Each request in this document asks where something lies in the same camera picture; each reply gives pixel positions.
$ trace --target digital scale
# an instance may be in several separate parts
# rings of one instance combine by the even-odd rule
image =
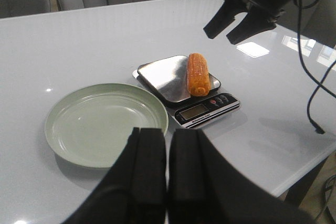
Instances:
[[[178,55],[140,65],[133,76],[165,105],[182,127],[196,129],[240,108],[231,94],[221,92],[220,81],[209,74],[211,90],[206,97],[193,97],[187,90],[188,57]]]

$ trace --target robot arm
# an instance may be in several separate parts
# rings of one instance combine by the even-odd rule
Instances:
[[[315,224],[237,171],[202,130],[177,129],[169,156],[161,129],[134,128],[115,164],[62,224]]]
[[[215,38],[235,20],[235,15],[247,12],[243,21],[227,34],[235,45],[255,34],[272,30],[275,22],[284,13],[282,7],[291,0],[225,0],[222,7],[204,27],[210,39]]]

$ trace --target plate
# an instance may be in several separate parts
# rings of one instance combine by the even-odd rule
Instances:
[[[51,149],[74,164],[109,168],[124,149],[134,127],[161,128],[168,115],[148,91],[119,83],[77,90],[60,100],[45,123]]]

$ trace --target table leg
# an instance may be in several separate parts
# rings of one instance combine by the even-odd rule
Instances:
[[[299,181],[297,181],[292,187],[288,190],[285,201],[293,204],[295,206],[299,206],[306,196],[309,188],[313,184],[316,179],[318,173],[321,171],[324,163],[327,159],[323,160],[320,164],[318,164],[315,168],[313,168],[309,173],[304,175]]]

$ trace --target white table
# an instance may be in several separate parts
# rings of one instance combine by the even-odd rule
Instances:
[[[295,34],[278,27],[244,41],[270,51],[252,58],[225,37],[237,23],[213,40],[203,32],[221,4],[158,0],[0,20],[0,223],[60,223],[106,172],[72,165],[48,146],[44,121],[57,101],[93,84],[136,84],[139,65],[173,55],[203,53],[240,99],[239,111],[204,132],[266,191],[279,196],[328,157],[336,149],[335,99],[322,91],[314,99],[312,116],[327,131],[315,133],[306,106],[316,85],[292,49]],[[336,56],[318,43],[304,52],[318,79]],[[326,85],[336,90],[335,71]],[[176,127],[170,120],[168,144]]]

